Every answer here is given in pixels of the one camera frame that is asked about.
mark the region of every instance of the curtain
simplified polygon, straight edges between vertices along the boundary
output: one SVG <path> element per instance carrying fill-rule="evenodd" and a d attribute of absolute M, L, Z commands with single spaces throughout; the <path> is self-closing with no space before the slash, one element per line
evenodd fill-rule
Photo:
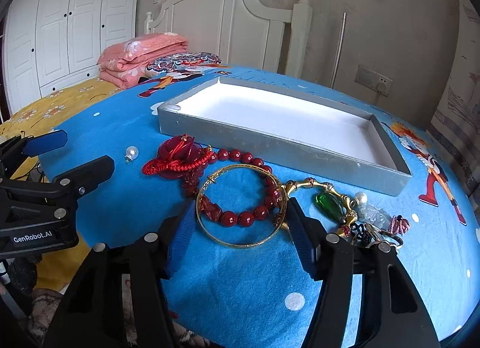
<path fill-rule="evenodd" d="M 480 17 L 470 0 L 459 2 L 457 51 L 427 132 L 460 179 L 480 222 Z"/>

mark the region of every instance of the white wardrobe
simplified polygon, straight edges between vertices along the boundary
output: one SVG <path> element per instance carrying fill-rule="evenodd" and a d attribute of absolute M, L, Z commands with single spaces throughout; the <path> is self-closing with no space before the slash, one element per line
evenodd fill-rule
<path fill-rule="evenodd" d="M 98 76 L 100 53 L 135 37 L 137 0 L 13 0 L 3 36 L 13 115 L 35 100 Z"/>

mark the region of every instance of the wall switch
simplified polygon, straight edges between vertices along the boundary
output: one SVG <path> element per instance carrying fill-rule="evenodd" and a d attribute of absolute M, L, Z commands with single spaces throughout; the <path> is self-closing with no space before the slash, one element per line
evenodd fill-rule
<path fill-rule="evenodd" d="M 387 97 L 390 93 L 393 80 L 371 68 L 359 65 L 355 76 L 355 82 Z"/>

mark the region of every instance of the green crystal pendant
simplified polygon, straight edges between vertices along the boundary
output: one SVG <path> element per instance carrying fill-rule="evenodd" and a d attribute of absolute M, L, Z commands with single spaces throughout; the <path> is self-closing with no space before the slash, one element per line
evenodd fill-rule
<path fill-rule="evenodd" d="M 339 223 L 345 223 L 343 209 L 340 202 L 328 192 L 320 192 L 315 195 L 315 204 L 318 209 L 328 218 Z"/>

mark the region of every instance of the blue bedsheet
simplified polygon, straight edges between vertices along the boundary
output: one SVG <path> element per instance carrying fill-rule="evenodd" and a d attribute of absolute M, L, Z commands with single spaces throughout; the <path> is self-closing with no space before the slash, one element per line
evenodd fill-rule
<path fill-rule="evenodd" d="M 179 181 L 141 173 L 143 164 L 155 157 L 158 146 L 169 138 L 159 133 L 157 117 L 152 115 L 150 107 L 218 77 L 218 72 L 202 72 L 190 80 L 179 78 L 163 90 L 143 95 L 146 97 L 138 94 L 158 82 L 136 86 L 93 105 L 58 127 L 68 133 L 68 143 L 40 159 L 50 179 L 101 155 L 111 156 L 116 163 L 112 178 L 79 200 L 77 226 L 88 244 L 99 241 L 110 247 L 130 244 L 146 232 L 156 231 L 164 218 L 179 212 L 184 204 Z M 480 299 L 480 229 L 453 172 L 436 157 L 435 147 L 425 133 L 407 126 L 405 130 L 410 130 L 412 135 L 403 132 L 399 138 L 388 129 L 397 121 L 394 117 L 313 83 L 247 68 L 230 68 L 228 72 L 231 72 L 229 77 L 282 85 L 341 101 L 374 113 L 386 124 L 413 177 L 398 197 L 365 192 L 370 203 L 390 215 L 402 214 L 409 219 L 411 229 L 404 236 L 405 246 L 399 258 L 425 302 L 438 338 L 447 337 L 463 325 Z M 416 149 L 412 143 L 415 138 L 427 142 L 428 154 Z M 127 165 L 124 154 L 130 145 L 138 147 L 140 154 Z M 209 166 L 207 173 L 224 165 L 217 162 Z M 282 182 L 310 176 L 271 166 Z M 446 184 L 466 225 L 460 222 L 455 207 L 440 182 L 435 181 L 438 178 L 432 178 L 431 171 L 436 171 L 440 179 L 448 179 Z M 241 211 L 255 206 L 257 190 L 250 190 L 245 183 L 241 187 L 236 183 L 252 181 L 254 184 L 248 176 L 237 174 L 225 178 L 225 192 L 217 195 L 215 202 L 224 210 Z M 427 183 L 432 179 L 438 207 L 419 200 L 420 195 L 431 196 Z M 352 185 L 333 183 L 342 193 L 354 195 L 361 191 Z M 303 190 L 296 192 L 295 197 L 306 215 L 318 218 L 327 230 L 333 230 L 336 225 L 311 203 L 314 193 L 315 190 Z M 412 220 L 412 214 L 418 216 L 418 222 Z M 257 224 L 246 231 L 254 232 Z M 200 228 L 194 233 L 181 269 L 170 281 L 164 282 L 169 308 L 179 315 L 178 323 L 218 344 L 236 348 L 299 347 L 320 286 L 321 282 L 312 281 L 302 270 L 295 247 L 284 234 L 251 250 L 234 250 L 213 243 Z M 300 310 L 287 308 L 285 299 L 291 293 L 304 297 L 305 304 Z M 355 276 L 344 347 L 355 341 L 360 299 L 361 277 Z"/>

